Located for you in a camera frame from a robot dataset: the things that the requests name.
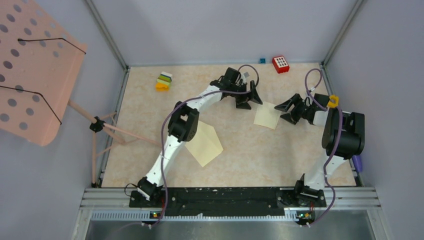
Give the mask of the letter sheet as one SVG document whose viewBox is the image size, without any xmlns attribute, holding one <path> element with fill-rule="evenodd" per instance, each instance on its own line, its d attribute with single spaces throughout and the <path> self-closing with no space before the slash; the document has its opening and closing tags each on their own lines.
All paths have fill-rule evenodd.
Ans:
<svg viewBox="0 0 424 240">
<path fill-rule="evenodd" d="M 281 112 L 276 110 L 275 106 L 275 104 L 266 101 L 258 105 L 253 124 L 275 130 L 281 115 Z"/>
</svg>

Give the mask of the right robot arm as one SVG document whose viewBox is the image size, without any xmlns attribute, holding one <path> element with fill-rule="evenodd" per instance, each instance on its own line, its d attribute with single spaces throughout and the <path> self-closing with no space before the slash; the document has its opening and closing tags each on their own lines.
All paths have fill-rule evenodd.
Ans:
<svg viewBox="0 0 424 240">
<path fill-rule="evenodd" d="M 295 125 L 300 119 L 323 127 L 322 154 L 313 167 L 296 181 L 293 200 L 299 206 L 314 204 L 325 206 L 324 187 L 334 171 L 353 156 L 360 155 L 365 147 L 365 115 L 359 112 L 339 112 L 337 96 L 316 93 L 302 98 L 294 94 L 275 106 L 280 116 Z"/>
</svg>

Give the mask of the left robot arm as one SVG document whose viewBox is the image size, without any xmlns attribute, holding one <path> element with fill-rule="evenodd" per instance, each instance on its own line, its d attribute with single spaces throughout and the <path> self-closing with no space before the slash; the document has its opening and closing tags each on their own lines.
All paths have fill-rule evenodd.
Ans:
<svg viewBox="0 0 424 240">
<path fill-rule="evenodd" d="M 261 105 L 257 92 L 260 80 L 247 80 L 239 69 L 228 67 L 225 74 L 209 83 L 198 96 L 179 101 L 161 126 L 161 151 L 147 174 L 138 181 L 136 191 L 149 207 L 160 202 L 166 188 L 166 173 L 180 150 L 198 130 L 200 114 L 226 97 L 235 99 L 238 109 L 250 110 L 250 102 Z"/>
</svg>

